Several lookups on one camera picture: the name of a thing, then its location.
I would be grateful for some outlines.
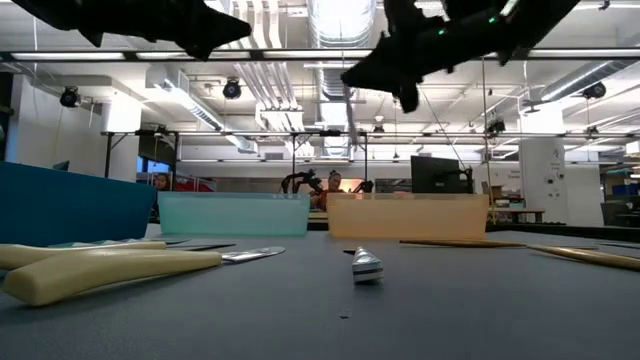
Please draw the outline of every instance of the security camera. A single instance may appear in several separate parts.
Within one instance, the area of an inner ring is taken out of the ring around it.
[[[64,92],[60,96],[60,105],[66,108],[75,109],[80,106],[81,97],[78,94],[78,88],[76,86],[67,86],[64,88]]]
[[[584,89],[581,95],[588,100],[588,99],[600,99],[604,97],[606,94],[607,94],[607,88],[604,86],[603,83],[598,82]]]
[[[229,100],[235,100],[242,95],[242,89],[240,89],[240,80],[238,78],[228,78],[227,85],[222,90],[222,95]]]

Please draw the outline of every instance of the utensil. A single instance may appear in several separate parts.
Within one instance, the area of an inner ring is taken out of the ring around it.
[[[353,281],[357,283],[382,279],[382,261],[366,249],[359,247],[351,265]]]
[[[257,260],[265,257],[282,254],[283,252],[285,252],[285,250],[286,249],[281,246],[274,246],[274,247],[254,249],[249,251],[228,252],[228,253],[222,254],[222,260],[228,261],[234,264],[239,264],[239,263],[244,263],[252,260]]]
[[[236,244],[214,244],[214,245],[178,245],[178,246],[169,246],[167,249],[179,249],[184,251],[205,251],[211,249],[220,249],[223,247],[231,247],[236,246]]]
[[[166,249],[161,241],[137,241],[113,245],[79,246],[68,248],[42,248],[25,245],[0,245],[0,270],[13,270],[46,258],[95,249]]]
[[[567,249],[541,245],[529,245],[528,248],[570,259],[581,260],[591,264],[640,271],[640,259],[628,256],[612,255],[600,251]]]
[[[284,251],[274,247],[220,254],[103,247],[52,256],[13,270],[4,280],[3,290],[29,305],[42,306],[122,281],[215,267],[223,260],[246,262]]]
[[[489,241],[489,240],[400,240],[401,244],[412,245],[432,245],[432,246],[450,246],[450,247],[466,247],[466,248],[526,248],[527,244],[506,241]],[[571,249],[597,250],[597,246],[574,246],[574,245],[558,245],[559,247]]]

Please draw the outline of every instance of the table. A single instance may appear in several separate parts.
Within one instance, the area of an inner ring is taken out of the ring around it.
[[[544,214],[545,210],[544,209],[530,209],[530,208],[522,208],[522,209],[517,209],[517,208],[495,208],[496,213],[502,213],[502,214],[510,214],[511,215],[511,221],[514,224],[517,224],[520,222],[520,215],[521,214],[534,214],[535,215],[535,222],[536,223],[542,223],[542,214]]]
[[[593,244],[497,232],[495,240]],[[326,232],[225,238],[286,253],[137,281],[32,309],[0,295],[2,359],[635,359],[640,274],[523,249],[371,242],[380,286],[354,286]],[[194,240],[206,243],[210,240]],[[639,251],[603,247],[607,252]]]

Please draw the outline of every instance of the wooden stick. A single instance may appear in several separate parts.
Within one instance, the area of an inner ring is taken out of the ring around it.
[[[640,259],[635,259],[627,256],[612,255],[599,251],[576,250],[540,245],[529,245],[527,247],[532,250],[542,251],[548,254],[563,256],[570,259],[582,260],[591,264],[640,271]]]
[[[496,247],[526,247],[526,244],[506,242],[506,241],[485,241],[485,240],[400,240],[400,244],[412,245],[437,245],[453,247],[472,248],[496,248]]]

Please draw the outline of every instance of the white pillar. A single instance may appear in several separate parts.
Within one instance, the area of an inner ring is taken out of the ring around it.
[[[102,108],[105,119],[105,131],[131,132],[140,129],[142,109],[140,103],[128,95],[116,94],[110,103]],[[120,139],[114,136],[113,144]],[[139,139],[127,136],[111,150],[109,178],[124,181],[136,181]]]
[[[564,133],[562,110],[551,105],[539,112],[523,115],[520,119],[522,131]],[[569,209],[563,139],[522,139],[520,169],[527,208],[545,210],[545,222],[567,223]]]

